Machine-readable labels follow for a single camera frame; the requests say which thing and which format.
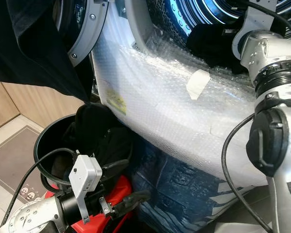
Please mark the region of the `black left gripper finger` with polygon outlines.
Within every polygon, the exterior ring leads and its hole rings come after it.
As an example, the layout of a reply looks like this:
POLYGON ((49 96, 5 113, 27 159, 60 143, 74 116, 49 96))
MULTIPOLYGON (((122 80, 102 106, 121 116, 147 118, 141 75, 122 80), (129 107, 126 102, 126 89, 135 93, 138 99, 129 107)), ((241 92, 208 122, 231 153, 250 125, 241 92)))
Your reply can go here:
POLYGON ((121 159, 115 162, 111 162, 102 166, 103 172, 121 172, 123 171, 129 164, 128 159, 121 159))
POLYGON ((125 196, 121 202, 113 206, 111 211, 112 218, 118 218, 124 216, 128 212, 134 210, 139 206, 139 204, 149 200, 151 197, 150 191, 147 189, 131 193, 128 196, 125 196))

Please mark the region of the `black garment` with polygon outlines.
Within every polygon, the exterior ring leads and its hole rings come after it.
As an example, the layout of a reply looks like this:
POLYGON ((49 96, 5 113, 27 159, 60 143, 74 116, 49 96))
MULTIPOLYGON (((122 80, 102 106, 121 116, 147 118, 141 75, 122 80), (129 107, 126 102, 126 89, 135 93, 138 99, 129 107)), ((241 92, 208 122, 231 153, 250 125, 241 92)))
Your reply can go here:
POLYGON ((7 44, 0 46, 0 82, 45 86, 62 95, 88 101, 52 18, 54 0, 6 0, 7 44))
POLYGON ((247 73, 232 51, 232 42, 241 27, 241 23, 198 24, 188 36, 186 48, 210 67, 229 68, 234 75, 247 73))

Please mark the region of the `black clothes pile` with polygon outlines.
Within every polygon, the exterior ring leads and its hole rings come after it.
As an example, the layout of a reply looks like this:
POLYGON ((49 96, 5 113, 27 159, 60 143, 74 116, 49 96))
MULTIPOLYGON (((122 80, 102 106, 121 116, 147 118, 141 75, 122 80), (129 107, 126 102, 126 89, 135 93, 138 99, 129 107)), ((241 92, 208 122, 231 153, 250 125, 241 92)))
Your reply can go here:
POLYGON ((130 157, 133 132, 103 104, 85 103, 64 130, 62 142, 69 149, 94 155, 101 165, 130 157))

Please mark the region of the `red plastic stand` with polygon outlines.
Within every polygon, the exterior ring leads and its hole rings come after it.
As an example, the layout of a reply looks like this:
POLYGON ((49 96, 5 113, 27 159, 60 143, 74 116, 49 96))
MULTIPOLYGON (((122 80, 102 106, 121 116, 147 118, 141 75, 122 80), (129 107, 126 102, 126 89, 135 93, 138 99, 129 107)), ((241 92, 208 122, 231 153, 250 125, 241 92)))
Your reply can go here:
POLYGON ((59 189, 58 184, 50 184, 46 177, 41 177, 41 180, 43 187, 48 190, 44 197, 59 198, 60 211, 65 220, 65 229, 60 233, 123 233, 125 225, 133 219, 133 210, 117 219, 105 217, 97 201, 100 196, 112 193, 119 203, 125 196, 134 193, 130 181, 124 175, 103 183, 97 187, 96 191, 86 194, 85 202, 90 214, 90 222, 87 224, 84 224, 81 219, 78 205, 71 191, 66 188, 59 189))

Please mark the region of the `blue patterned plastic bag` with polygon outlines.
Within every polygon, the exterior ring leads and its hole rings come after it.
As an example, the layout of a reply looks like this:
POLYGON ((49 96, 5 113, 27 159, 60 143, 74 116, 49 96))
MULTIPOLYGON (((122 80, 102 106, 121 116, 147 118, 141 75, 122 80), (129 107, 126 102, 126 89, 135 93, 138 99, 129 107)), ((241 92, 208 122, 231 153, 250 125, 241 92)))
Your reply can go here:
POLYGON ((196 233, 239 201, 225 180, 168 155, 143 138, 134 141, 126 175, 150 199, 137 219, 158 233, 196 233))

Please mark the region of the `yellow green label sticker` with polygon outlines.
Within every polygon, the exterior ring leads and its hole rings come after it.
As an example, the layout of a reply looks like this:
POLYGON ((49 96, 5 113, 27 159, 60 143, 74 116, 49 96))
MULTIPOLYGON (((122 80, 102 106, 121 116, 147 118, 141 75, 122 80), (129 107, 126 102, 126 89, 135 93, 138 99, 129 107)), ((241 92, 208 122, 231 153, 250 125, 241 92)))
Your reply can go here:
POLYGON ((122 96, 114 89, 108 89, 106 91, 106 102, 111 107, 114 107, 114 109, 116 109, 122 115, 126 115, 127 113, 126 103, 122 96))

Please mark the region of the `bubble wrapped washer front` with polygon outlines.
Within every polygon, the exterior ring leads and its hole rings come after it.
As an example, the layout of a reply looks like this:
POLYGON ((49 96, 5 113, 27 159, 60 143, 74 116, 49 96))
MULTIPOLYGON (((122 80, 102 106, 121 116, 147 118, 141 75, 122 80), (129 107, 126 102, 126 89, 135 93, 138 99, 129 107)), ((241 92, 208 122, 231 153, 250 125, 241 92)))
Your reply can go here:
POLYGON ((223 178, 223 142, 253 111, 254 93, 241 77, 190 54, 147 53, 115 10, 106 16, 93 64, 100 98, 121 122, 172 157, 223 178), (186 84, 199 69, 210 73, 210 82, 191 100, 186 84), (108 89, 122 96, 126 115, 107 103, 108 89))

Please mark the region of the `black round laundry bucket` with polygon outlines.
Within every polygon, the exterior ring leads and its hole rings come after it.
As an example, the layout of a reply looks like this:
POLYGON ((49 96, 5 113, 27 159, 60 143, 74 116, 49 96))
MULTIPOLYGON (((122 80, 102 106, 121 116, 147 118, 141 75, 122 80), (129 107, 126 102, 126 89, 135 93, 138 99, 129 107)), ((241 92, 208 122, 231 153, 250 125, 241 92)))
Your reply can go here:
MULTIPOLYGON (((73 154, 78 150, 69 149, 62 142, 62 135, 64 130, 68 128, 70 120, 74 119, 74 115, 69 115, 53 122, 46 127, 41 135, 37 138, 34 146, 34 161, 38 161, 44 155, 50 153, 55 149, 66 148, 68 152, 57 152, 52 154, 49 158, 40 162, 38 168, 42 177, 48 178, 50 184, 58 184, 59 189, 68 189, 68 169, 72 167, 76 156, 73 154)), ((133 144, 136 138, 133 132, 133 144)))

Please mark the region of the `wooden cabinet panel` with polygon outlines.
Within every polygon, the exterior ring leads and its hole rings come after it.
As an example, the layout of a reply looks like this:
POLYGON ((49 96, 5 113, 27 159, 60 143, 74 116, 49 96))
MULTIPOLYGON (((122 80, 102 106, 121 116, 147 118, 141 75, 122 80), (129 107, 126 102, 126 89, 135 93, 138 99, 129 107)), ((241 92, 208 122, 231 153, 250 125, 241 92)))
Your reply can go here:
POLYGON ((23 115, 39 126, 76 113, 83 101, 50 87, 0 82, 0 127, 23 115))

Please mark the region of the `grey floor mat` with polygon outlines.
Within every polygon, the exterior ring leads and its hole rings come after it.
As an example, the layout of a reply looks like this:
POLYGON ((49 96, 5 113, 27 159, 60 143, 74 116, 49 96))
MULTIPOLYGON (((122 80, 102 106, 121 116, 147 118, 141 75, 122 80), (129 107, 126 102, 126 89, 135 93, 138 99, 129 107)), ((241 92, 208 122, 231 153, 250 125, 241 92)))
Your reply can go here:
POLYGON ((39 131, 24 126, 0 144, 0 209, 6 210, 24 174, 34 163, 39 131))

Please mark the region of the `beige tape piece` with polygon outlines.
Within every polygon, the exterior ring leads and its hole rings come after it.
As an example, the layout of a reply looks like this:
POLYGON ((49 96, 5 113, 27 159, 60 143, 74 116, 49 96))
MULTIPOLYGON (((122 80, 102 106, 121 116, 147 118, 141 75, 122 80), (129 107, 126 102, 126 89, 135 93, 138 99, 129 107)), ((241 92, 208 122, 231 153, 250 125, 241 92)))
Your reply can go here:
POLYGON ((186 84, 186 91, 191 100, 197 100, 209 82, 209 72, 202 69, 195 71, 186 84))

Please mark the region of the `round grey washer door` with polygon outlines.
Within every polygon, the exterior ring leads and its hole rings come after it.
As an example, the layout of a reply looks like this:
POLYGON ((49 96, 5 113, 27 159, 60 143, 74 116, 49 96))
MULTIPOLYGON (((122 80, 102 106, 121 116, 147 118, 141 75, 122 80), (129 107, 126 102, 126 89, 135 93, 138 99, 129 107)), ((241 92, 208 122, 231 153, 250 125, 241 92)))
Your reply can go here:
POLYGON ((79 35, 68 51, 72 65, 79 64, 92 51, 102 32, 109 6, 109 0, 85 0, 79 35))

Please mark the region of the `black hanging garment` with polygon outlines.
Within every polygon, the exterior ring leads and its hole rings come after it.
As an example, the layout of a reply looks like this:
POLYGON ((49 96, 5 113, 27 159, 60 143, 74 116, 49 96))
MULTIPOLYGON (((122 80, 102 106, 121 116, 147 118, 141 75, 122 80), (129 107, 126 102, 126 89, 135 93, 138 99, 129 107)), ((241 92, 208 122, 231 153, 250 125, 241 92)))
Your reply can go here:
POLYGON ((0 46, 0 82, 45 86, 62 95, 88 101, 52 18, 54 0, 6 0, 7 44, 0 46))

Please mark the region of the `blue lit washer drum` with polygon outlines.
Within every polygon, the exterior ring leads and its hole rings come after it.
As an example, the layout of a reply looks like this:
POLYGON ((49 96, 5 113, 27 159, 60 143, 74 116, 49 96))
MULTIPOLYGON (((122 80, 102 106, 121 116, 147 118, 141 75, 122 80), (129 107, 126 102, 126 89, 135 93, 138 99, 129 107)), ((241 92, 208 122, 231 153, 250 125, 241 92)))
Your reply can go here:
POLYGON ((238 59, 252 31, 291 39, 291 0, 124 0, 120 11, 136 45, 152 54, 191 54, 186 40, 198 24, 241 23, 232 42, 238 59))

